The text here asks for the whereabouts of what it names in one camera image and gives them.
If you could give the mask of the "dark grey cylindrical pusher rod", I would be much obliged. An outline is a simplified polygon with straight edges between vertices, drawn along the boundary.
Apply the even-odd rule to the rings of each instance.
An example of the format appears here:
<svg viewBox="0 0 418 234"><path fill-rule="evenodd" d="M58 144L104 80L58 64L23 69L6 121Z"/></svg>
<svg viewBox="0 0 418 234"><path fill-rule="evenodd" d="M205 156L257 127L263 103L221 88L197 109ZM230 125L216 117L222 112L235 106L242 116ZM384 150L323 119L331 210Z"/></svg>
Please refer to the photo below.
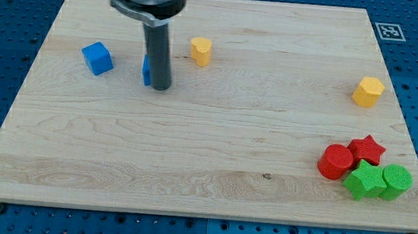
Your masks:
<svg viewBox="0 0 418 234"><path fill-rule="evenodd" d="M171 86L171 56L168 25L144 25L146 54L150 64L151 86L164 91Z"/></svg>

